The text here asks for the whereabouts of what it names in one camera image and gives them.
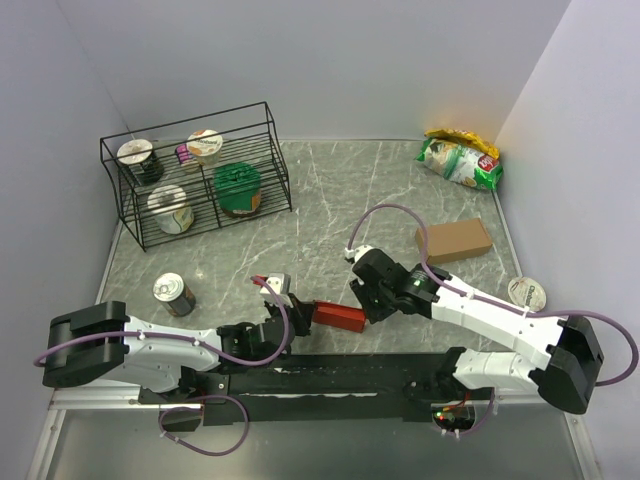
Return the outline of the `red paper box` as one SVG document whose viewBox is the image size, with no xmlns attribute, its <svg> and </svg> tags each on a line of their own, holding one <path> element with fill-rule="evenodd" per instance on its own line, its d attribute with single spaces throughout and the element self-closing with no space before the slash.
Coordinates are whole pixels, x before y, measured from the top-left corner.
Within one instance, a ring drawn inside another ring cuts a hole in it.
<svg viewBox="0 0 640 480">
<path fill-rule="evenodd" d="M 323 301 L 314 303 L 312 321 L 355 333 L 362 333 L 366 325 L 362 309 Z"/>
</svg>

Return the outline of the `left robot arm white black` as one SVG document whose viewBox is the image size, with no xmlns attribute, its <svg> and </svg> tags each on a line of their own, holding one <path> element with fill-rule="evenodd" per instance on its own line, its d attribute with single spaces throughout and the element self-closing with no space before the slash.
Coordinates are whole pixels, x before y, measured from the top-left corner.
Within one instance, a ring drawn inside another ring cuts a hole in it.
<svg viewBox="0 0 640 480">
<path fill-rule="evenodd" d="M 269 316 L 261 323 L 189 330 L 143 321 L 125 303 L 107 301 L 54 318 L 35 364 L 46 387 L 106 379 L 185 402 L 197 392 L 196 373 L 267 365 L 290 352 L 295 337 L 309 335 L 313 303 L 289 295 L 282 306 L 264 305 Z"/>
</svg>

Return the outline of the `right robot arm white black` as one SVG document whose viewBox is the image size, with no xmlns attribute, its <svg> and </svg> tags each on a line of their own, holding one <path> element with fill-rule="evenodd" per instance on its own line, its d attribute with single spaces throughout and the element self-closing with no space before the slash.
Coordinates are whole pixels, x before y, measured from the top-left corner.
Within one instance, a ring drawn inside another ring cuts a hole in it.
<svg viewBox="0 0 640 480">
<path fill-rule="evenodd" d="M 421 265 L 405 269 L 378 248 L 345 254 L 356 278 L 350 287 L 366 318 L 380 322 L 396 312 L 419 315 L 470 330 L 503 346 L 501 352 L 466 349 L 437 374 L 437 386 L 456 399 L 468 390 L 494 388 L 537 393 L 553 407 L 586 412 L 604 354 L 582 315 L 537 318 L 460 278 Z"/>
</svg>

